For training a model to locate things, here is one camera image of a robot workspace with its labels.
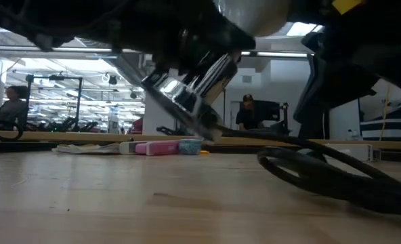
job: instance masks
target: black frame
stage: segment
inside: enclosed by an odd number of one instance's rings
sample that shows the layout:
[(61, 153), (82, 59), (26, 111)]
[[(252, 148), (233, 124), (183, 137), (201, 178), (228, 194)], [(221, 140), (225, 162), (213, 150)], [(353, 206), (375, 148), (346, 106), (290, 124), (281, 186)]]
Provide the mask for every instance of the black frame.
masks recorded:
[(56, 75), (50, 75), (49, 77), (36, 77), (34, 75), (27, 75), (26, 76), (26, 81), (27, 81), (27, 98), (26, 98), (26, 118), (25, 118), (25, 124), (21, 125), (23, 128), (26, 128), (27, 124), (27, 114), (29, 112), (29, 102), (30, 102), (30, 91), (32, 88), (32, 83), (35, 79), (49, 79), (51, 81), (63, 81), (65, 79), (76, 79), (79, 81), (79, 88), (77, 89), (78, 94), (77, 94), (77, 107), (76, 107), (76, 121), (75, 121), (75, 129), (79, 130), (79, 114), (80, 114), (80, 100), (81, 100), (81, 92), (83, 88), (83, 77), (66, 77), (66, 76), (56, 76)]

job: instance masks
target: black hose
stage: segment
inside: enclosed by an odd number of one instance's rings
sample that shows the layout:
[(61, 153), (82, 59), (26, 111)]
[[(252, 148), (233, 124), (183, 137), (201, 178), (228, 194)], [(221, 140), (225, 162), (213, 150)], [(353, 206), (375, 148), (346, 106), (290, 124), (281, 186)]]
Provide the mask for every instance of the black hose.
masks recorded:
[(23, 128), (20, 125), (18, 125), (17, 123), (0, 120), (0, 126), (15, 127), (15, 128), (17, 128), (17, 132), (18, 132), (17, 136), (15, 136), (14, 138), (6, 138), (3, 136), (0, 136), (0, 141), (2, 141), (2, 142), (14, 142), (23, 136)]
[[(348, 201), (371, 211), (401, 215), (401, 182), (349, 155), (292, 136), (234, 131), (222, 126), (218, 129), (241, 138), (274, 140), (311, 149), (358, 169), (368, 177), (348, 173), (308, 154), (286, 148), (263, 148), (257, 154), (259, 163), (266, 170), (298, 188)], [(283, 168), (297, 173), (298, 176)]]

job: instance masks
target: pink bottle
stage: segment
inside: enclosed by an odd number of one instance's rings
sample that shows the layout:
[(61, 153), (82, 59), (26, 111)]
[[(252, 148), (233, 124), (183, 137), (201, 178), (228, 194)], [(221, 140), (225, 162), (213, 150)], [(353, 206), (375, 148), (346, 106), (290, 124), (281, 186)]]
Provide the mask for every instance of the pink bottle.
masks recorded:
[(135, 145), (135, 152), (148, 156), (178, 154), (179, 141), (156, 141)]

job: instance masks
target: cap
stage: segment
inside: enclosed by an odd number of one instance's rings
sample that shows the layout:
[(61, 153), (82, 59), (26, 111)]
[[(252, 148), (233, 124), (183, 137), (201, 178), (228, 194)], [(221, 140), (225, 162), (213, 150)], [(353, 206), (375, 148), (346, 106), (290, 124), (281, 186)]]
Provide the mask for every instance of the cap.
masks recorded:
[(243, 102), (253, 101), (253, 96), (251, 94), (246, 94), (242, 97)]

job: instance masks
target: ceiling light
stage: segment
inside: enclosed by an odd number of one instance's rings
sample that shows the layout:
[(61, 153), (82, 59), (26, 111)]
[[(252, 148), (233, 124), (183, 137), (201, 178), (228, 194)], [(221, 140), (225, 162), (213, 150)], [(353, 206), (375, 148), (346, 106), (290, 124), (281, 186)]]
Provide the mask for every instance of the ceiling light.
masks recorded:
[(41, 113), (37, 113), (37, 114), (27, 114), (27, 116), (28, 117), (38, 117), (38, 116), (46, 117), (47, 115), (44, 115), (44, 114), (41, 114)]
[(287, 36), (304, 36), (314, 30), (316, 24), (305, 24), (301, 22), (296, 22), (293, 24), (291, 29), (289, 29)]
[[(17, 51), (17, 52), (42, 52), (39, 47), (34, 46), (10, 46), (10, 45), (0, 45), (0, 51)], [(51, 52), (68, 52), (68, 53), (100, 53), (106, 54), (112, 53), (110, 48), (91, 48), (91, 47), (55, 47)], [(124, 54), (126, 53), (138, 53), (132, 49), (122, 49)]]
[(79, 95), (78, 91), (66, 91), (67, 94), (77, 97)]
[(275, 58), (306, 58), (308, 54), (300, 53), (279, 53), (279, 52), (258, 52), (259, 57), (275, 57)]
[(108, 80), (109, 80), (109, 76), (108, 76), (108, 73), (106, 72), (106, 74), (101, 76), (101, 81), (107, 83)]
[(83, 88), (84, 92), (119, 92), (118, 89)]
[[(71, 99), (30, 99), (29, 102), (48, 102), (48, 103), (62, 103), (62, 102), (70, 102), (70, 103), (77, 103), (77, 100)], [(80, 100), (81, 105), (93, 105), (93, 106), (108, 106), (108, 105), (120, 105), (120, 106), (143, 106), (144, 104), (140, 101), (111, 101), (110, 104), (107, 104), (106, 101), (89, 101), (89, 100)]]

